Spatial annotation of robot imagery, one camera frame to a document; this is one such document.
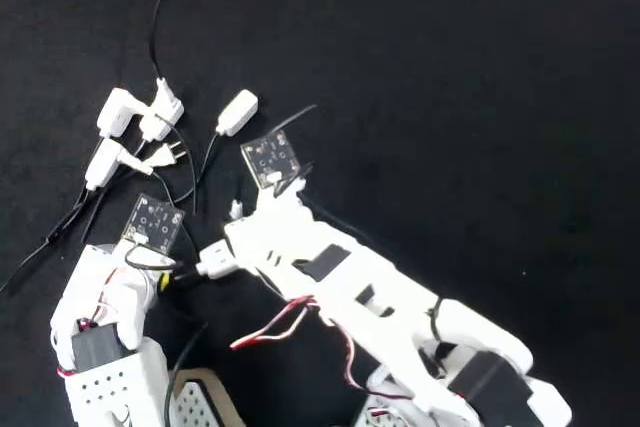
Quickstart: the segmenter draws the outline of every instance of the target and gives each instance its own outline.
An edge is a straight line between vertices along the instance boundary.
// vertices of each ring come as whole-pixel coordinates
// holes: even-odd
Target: black cloth
[[[0,0],[0,272],[34,249],[77,195],[114,85],[149,101],[154,0]],[[307,195],[365,231],[402,271],[521,338],[574,425],[633,425],[640,369],[638,0],[166,0],[158,57],[201,158],[242,88],[261,113],[221,141],[199,215],[221,235],[241,183],[239,145],[310,103],[287,129]],[[135,126],[130,127],[133,147]],[[186,166],[168,169],[174,191]],[[117,241],[137,194],[114,192],[92,233]],[[79,230],[39,259],[0,313],[0,425],[71,424],[48,321]],[[188,259],[181,240],[176,256]],[[287,342],[228,344],[280,307],[238,274],[179,297],[210,328],[189,360],[215,369],[248,425],[346,425],[339,335],[309,320]],[[147,331],[170,362],[194,330],[162,305]],[[373,363],[364,355],[356,375]]]

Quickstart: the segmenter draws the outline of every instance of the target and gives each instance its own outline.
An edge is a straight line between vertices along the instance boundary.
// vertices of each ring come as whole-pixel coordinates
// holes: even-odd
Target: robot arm
[[[383,407],[400,412],[408,425],[569,423],[571,410],[557,390],[526,375],[533,356],[519,339],[315,221],[297,197],[302,188],[297,179],[279,196],[273,187],[261,189],[256,211],[225,227],[229,245],[240,268],[267,277],[286,300],[312,296],[327,324],[382,364],[387,375],[371,379],[377,385],[370,387],[411,399],[378,398]],[[441,346],[453,350],[443,356]],[[438,374],[429,372],[424,355],[437,362]],[[500,402],[503,395],[509,405]]]

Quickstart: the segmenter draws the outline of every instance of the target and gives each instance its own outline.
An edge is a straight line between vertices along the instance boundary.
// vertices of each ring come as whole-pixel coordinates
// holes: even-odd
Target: cable connector
[[[129,91],[114,88],[107,97],[96,122],[100,137],[105,139],[120,137],[129,125],[131,117],[144,115],[148,110],[147,104],[136,99]]]
[[[182,145],[182,142],[173,144],[162,144],[151,156],[144,160],[144,164],[151,167],[165,167],[167,165],[175,165],[180,157],[187,155],[185,151],[174,153],[174,149]]]
[[[232,137],[258,111],[258,97],[247,89],[241,90],[218,116],[216,132]]]
[[[127,165],[145,175],[151,175],[153,168],[134,157],[122,145],[113,139],[104,139],[96,151],[84,175],[87,190],[104,187],[113,177],[120,164]]]
[[[139,124],[142,138],[147,142],[164,140],[171,127],[162,119],[176,125],[184,113],[182,102],[173,94],[166,79],[156,79],[156,85],[156,97]]]
[[[238,263],[229,250],[225,239],[211,244],[200,251],[200,262],[196,264],[196,269],[200,275],[206,275],[210,279],[219,279],[234,270],[237,270]]]

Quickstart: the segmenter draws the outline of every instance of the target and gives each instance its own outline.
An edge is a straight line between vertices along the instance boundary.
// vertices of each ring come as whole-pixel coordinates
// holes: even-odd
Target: power plug
[[[171,130],[167,122],[176,125],[184,113],[182,102],[173,94],[166,79],[156,79],[156,85],[156,97],[139,124],[142,138],[147,142],[162,141]]]
[[[120,137],[126,130],[131,117],[144,115],[149,107],[136,99],[129,91],[119,87],[114,88],[104,103],[97,126],[100,137]]]
[[[245,126],[258,111],[258,97],[247,89],[241,90],[218,116],[216,132],[231,137]]]
[[[98,150],[96,151],[87,171],[85,180],[87,181],[87,190],[96,190],[104,187],[113,177],[116,169],[120,164],[128,165],[138,172],[145,175],[151,175],[153,168],[146,165],[137,157],[131,155],[127,149],[113,139],[104,139]]]

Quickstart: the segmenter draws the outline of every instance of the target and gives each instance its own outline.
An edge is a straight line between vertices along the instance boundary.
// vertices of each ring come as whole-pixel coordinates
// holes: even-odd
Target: black circuit board
[[[241,149],[260,189],[290,179],[300,171],[300,162],[282,130],[243,144]]]
[[[167,202],[140,194],[124,228],[122,238],[141,243],[140,240],[144,236],[145,247],[166,255],[176,240],[183,219],[182,210],[176,209]]]

